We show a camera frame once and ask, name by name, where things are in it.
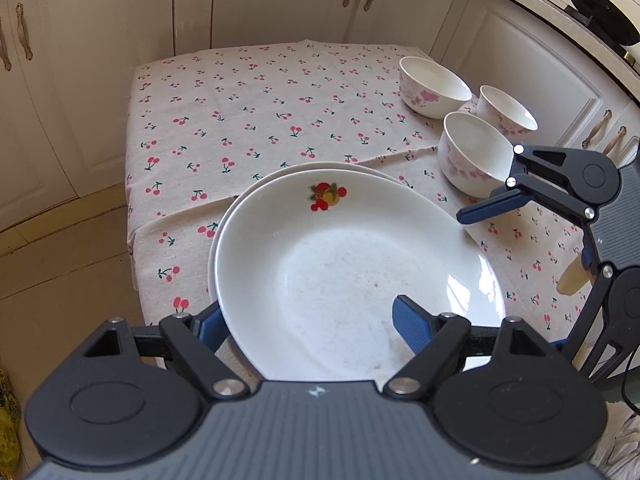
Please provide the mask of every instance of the white plate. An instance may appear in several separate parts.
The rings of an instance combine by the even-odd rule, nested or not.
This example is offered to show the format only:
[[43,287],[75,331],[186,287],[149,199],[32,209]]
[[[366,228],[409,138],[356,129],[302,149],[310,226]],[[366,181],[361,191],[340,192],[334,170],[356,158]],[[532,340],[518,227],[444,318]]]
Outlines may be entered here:
[[[312,210],[310,186],[323,182],[346,195],[330,205],[325,191],[327,210]],[[413,356],[392,323],[398,294],[478,325],[504,317],[495,273],[462,226],[411,189],[354,171],[256,189],[220,232],[214,274],[232,336],[268,380],[382,385]]]
[[211,249],[209,250],[209,263],[207,264],[207,279],[209,286],[209,299],[211,303],[217,300],[216,297],[216,283],[213,277],[213,258],[216,254],[216,247],[218,246],[218,238],[219,233],[222,231],[222,228],[226,224],[226,220],[229,218],[231,213],[235,211],[236,207],[240,205],[242,200],[248,197],[252,192],[258,189],[260,186],[264,186],[266,183],[275,180],[281,176],[285,176],[291,173],[297,173],[299,171],[307,171],[307,170],[348,170],[348,171],[357,171],[359,173],[369,173],[376,176],[381,176],[382,178],[386,178],[391,182],[395,182],[396,184],[401,185],[399,182],[394,180],[392,177],[382,173],[381,171],[372,170],[371,168],[365,168],[364,166],[359,166],[357,164],[350,164],[348,162],[335,162],[335,161],[317,161],[317,162],[305,162],[304,164],[296,164],[295,166],[287,166],[286,168],[282,168],[281,170],[274,171],[273,173],[268,174],[267,176],[261,178],[260,180],[254,182],[245,189],[242,194],[238,195],[233,203],[229,206],[229,209],[225,211],[225,214],[222,216],[220,220],[220,224],[211,239]]

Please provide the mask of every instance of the white bowl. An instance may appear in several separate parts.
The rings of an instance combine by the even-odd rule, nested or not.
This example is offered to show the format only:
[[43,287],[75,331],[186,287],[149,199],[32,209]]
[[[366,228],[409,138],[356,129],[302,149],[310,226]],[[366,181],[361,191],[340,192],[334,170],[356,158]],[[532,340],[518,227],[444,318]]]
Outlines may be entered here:
[[393,327],[398,294],[478,325],[504,317],[491,264],[455,219],[354,171],[301,171],[256,189],[220,231],[213,267],[229,330],[268,380],[382,386],[414,355]]
[[506,92],[493,86],[480,87],[476,115],[496,128],[510,142],[521,142],[529,132],[538,129],[533,115]]
[[443,119],[472,98],[462,79],[442,65],[423,57],[400,60],[400,95],[414,112]]
[[450,183],[477,198],[488,198],[511,171],[513,146],[486,121],[465,112],[444,118],[438,163]]

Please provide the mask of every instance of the tiled floor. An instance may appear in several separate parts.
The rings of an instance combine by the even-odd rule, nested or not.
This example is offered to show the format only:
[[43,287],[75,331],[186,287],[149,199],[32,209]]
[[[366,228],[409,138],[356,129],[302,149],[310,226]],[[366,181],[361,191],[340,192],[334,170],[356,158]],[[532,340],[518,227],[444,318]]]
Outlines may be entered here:
[[[105,319],[142,324],[131,285],[127,214],[116,209],[0,257],[0,366],[20,404]],[[16,478],[40,462],[21,427]]]

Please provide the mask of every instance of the frying pan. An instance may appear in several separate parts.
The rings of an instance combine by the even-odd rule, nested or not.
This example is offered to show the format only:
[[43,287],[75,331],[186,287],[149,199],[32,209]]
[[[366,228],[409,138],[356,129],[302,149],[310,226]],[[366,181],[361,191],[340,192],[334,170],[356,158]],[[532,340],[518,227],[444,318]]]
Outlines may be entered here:
[[640,34],[633,23],[610,0],[571,0],[583,16],[591,18],[605,34],[620,45],[640,42]]

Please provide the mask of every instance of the cherry print tablecloth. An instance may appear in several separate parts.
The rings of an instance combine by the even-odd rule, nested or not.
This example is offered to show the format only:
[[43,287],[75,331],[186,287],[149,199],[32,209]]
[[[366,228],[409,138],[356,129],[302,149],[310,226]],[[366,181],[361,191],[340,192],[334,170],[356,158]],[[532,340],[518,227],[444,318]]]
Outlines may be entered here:
[[[234,195],[279,168],[340,160],[383,171],[449,212],[472,200],[436,160],[442,122],[398,93],[393,45],[291,44],[207,50],[139,67],[127,131],[128,242],[145,319],[209,304],[210,238]],[[475,101],[465,106],[474,111]],[[582,234],[529,204],[468,227],[500,280],[508,314],[564,338],[587,287],[556,282]],[[223,359],[247,373],[227,348]]]

